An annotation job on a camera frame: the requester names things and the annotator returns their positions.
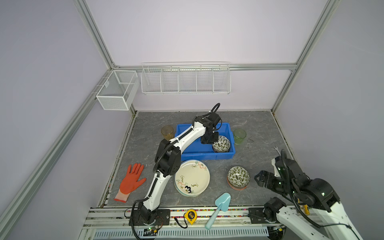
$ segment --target yellow tape measure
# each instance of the yellow tape measure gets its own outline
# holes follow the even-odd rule
[[[196,221],[197,213],[193,209],[189,209],[185,214],[184,217],[188,220],[188,222],[193,225],[193,223]]]

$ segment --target wrench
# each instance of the wrench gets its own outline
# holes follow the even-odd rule
[[[279,151],[279,149],[278,149],[278,147],[277,146],[275,146],[275,147],[273,147],[276,151],[277,151],[277,153],[279,154],[279,156],[281,157],[281,155],[280,155],[280,151]]]

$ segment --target wire basket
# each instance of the wire basket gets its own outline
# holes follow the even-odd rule
[[[231,74],[227,65],[144,68],[144,94],[230,93]]]
[[[139,88],[136,71],[113,70],[96,94],[105,110],[129,110]]]

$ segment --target blue tray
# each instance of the blue tray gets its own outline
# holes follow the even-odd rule
[[[178,136],[180,133],[184,132],[187,128],[189,128],[191,124],[178,124],[176,126],[176,134]],[[231,132],[231,127],[229,123],[224,122],[223,126],[218,130],[218,134],[225,136],[231,142],[231,148],[229,152],[215,152],[212,149],[211,144],[201,144],[200,137],[196,139],[191,145],[189,145],[186,150],[181,154],[181,161],[187,161],[191,159],[196,160],[217,160],[217,159],[231,159],[235,155],[235,145],[233,133]]]

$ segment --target orange glove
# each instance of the orange glove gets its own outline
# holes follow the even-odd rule
[[[138,188],[140,185],[142,185],[147,179],[143,178],[140,181],[138,181],[141,172],[144,169],[144,165],[141,165],[140,163],[135,163],[132,166],[128,166],[127,175],[125,178],[121,181],[119,192],[117,193],[115,197],[115,201],[120,202],[127,202],[128,196],[131,192],[135,191],[136,188]]]

